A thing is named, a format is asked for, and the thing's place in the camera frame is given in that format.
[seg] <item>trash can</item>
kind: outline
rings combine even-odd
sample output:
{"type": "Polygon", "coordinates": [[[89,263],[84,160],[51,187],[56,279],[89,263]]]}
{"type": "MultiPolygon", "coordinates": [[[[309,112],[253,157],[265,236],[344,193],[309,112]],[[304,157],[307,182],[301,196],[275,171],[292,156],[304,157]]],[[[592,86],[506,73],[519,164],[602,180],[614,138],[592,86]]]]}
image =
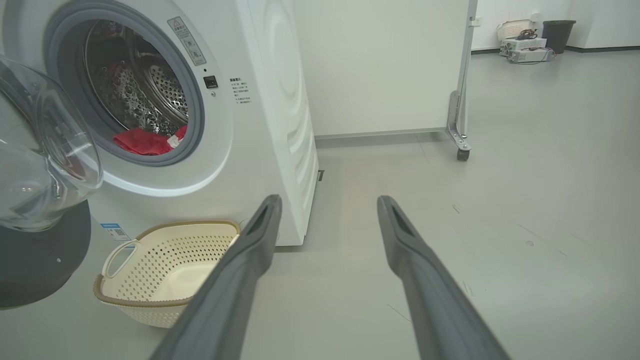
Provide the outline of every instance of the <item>trash can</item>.
{"type": "Polygon", "coordinates": [[[575,20],[553,20],[542,24],[545,26],[542,30],[542,38],[547,39],[547,47],[553,49],[556,54],[562,54],[575,20]]]}

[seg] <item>red cloth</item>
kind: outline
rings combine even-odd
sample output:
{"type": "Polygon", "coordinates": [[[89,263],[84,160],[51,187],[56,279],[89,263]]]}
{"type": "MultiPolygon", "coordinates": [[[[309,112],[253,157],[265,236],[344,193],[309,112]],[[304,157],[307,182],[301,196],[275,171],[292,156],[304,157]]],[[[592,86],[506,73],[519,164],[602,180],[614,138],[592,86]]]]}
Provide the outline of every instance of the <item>red cloth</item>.
{"type": "Polygon", "coordinates": [[[182,126],[178,131],[175,132],[175,136],[177,136],[179,140],[182,140],[182,138],[184,138],[184,134],[186,133],[187,133],[187,127],[182,126]]]}
{"type": "Polygon", "coordinates": [[[162,155],[173,150],[168,137],[134,128],[113,137],[117,146],[138,155],[162,155]]]}

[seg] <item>instruction label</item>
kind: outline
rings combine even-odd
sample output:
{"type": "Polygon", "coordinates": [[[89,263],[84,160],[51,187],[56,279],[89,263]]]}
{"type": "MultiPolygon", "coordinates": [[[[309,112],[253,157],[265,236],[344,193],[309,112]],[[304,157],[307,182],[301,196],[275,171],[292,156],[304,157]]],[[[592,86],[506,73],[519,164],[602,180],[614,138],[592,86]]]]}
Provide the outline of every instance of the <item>instruction label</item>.
{"type": "Polygon", "coordinates": [[[118,224],[100,224],[103,229],[111,235],[111,237],[119,244],[123,244],[127,241],[131,241],[131,238],[127,235],[127,233],[122,230],[120,225],[118,224]]]}
{"type": "Polygon", "coordinates": [[[236,104],[251,104],[249,86],[246,84],[246,81],[241,78],[233,78],[229,80],[231,81],[231,89],[234,91],[236,104]]]}
{"type": "Polygon", "coordinates": [[[205,60],[204,55],[200,51],[200,47],[182,19],[179,16],[174,17],[173,19],[167,20],[167,23],[171,26],[176,36],[178,36],[187,53],[189,53],[193,65],[206,64],[207,60],[205,60]]]}

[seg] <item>caster wheel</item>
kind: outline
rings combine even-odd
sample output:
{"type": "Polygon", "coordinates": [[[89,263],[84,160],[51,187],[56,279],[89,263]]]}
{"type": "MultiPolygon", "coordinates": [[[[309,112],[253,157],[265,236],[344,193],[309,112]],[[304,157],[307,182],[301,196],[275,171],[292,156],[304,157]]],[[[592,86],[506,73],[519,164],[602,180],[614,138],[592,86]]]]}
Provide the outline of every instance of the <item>caster wheel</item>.
{"type": "Polygon", "coordinates": [[[469,159],[469,153],[470,151],[463,151],[458,149],[458,160],[467,161],[469,159]]]}

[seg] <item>electronic device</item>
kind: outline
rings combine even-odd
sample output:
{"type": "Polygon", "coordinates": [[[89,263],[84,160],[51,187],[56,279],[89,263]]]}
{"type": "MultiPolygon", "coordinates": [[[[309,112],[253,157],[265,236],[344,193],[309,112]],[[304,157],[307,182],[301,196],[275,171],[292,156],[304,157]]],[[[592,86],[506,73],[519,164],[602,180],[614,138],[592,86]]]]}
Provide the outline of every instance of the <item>electronic device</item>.
{"type": "Polygon", "coordinates": [[[550,61],[554,52],[550,49],[510,50],[507,60],[510,63],[535,63],[550,61]]]}
{"type": "Polygon", "coordinates": [[[500,55],[507,56],[508,50],[524,50],[547,46],[547,39],[532,38],[525,40],[504,39],[500,44],[500,55]]]}

